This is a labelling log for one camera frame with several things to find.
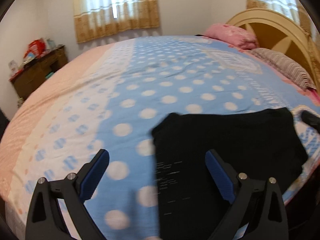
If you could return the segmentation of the black pants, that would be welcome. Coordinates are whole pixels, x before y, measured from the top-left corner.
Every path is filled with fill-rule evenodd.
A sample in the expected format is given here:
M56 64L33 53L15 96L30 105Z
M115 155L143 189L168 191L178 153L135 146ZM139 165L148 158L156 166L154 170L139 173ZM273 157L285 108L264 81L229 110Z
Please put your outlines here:
M151 135L162 239L210 239L230 210L206 166L208 151L236 173L275 178L282 196L308 158L287 108L233 115L171 113Z

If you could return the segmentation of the striped pillow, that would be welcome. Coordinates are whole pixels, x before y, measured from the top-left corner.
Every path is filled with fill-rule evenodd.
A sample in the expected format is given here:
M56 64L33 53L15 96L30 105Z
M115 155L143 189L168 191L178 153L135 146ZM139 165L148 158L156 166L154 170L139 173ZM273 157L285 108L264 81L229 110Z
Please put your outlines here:
M302 90L316 89L310 74L299 63L283 53L267 48L255 48L250 53L271 65Z

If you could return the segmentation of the cream wooden headboard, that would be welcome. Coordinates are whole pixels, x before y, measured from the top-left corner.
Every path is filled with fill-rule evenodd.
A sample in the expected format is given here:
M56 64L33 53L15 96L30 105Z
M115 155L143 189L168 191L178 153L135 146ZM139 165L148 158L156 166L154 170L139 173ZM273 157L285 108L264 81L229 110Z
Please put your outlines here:
M254 34L259 46L278 51L300 64L319 89L319 50L309 33L284 15L253 8L244 10L227 21Z

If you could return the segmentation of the pink pillow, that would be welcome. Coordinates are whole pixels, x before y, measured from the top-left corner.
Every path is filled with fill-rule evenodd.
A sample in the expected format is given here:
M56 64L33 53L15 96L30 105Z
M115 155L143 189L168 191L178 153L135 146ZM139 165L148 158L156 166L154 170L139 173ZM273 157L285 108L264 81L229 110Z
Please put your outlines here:
M208 38L226 42L240 49L252 50L258 48L258 41L254 34L233 25L213 24L203 35Z

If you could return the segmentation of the polka dot bed cover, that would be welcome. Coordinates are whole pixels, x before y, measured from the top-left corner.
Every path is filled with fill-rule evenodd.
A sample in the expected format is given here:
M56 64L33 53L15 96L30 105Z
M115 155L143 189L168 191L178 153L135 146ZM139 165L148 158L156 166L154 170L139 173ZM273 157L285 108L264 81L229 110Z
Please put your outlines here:
M134 38L93 48L21 105L1 140L7 221L25 238L39 178L78 172L102 148L110 166L89 213L108 239L157 239L150 129L167 114L319 113L319 99L263 61L196 36Z

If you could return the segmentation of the brown wooden desk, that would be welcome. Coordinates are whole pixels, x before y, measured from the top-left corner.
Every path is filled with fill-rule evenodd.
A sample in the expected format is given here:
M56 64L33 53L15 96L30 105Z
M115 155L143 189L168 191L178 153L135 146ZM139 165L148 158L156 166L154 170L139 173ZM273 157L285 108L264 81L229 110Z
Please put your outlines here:
M65 46L60 44L57 48L47 51L40 58L32 59L23 66L10 78L10 83L19 98L26 100L49 78L50 74L54 74L67 63Z

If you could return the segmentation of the red items on desk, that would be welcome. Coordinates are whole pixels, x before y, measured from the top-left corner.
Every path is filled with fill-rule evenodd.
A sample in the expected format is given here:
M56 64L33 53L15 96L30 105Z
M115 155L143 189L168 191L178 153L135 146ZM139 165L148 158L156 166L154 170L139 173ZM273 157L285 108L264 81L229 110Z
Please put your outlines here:
M50 38L40 38L37 40L34 40L28 45L27 51L24 54L24 61L27 61L29 59L37 58L46 55L51 50L56 48L55 42Z

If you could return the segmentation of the beige window curtain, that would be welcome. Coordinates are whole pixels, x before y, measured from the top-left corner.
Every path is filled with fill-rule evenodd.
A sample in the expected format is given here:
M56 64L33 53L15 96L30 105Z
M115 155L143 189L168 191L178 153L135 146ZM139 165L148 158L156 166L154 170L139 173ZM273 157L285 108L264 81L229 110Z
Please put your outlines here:
M76 41L160 26L157 0L73 0Z

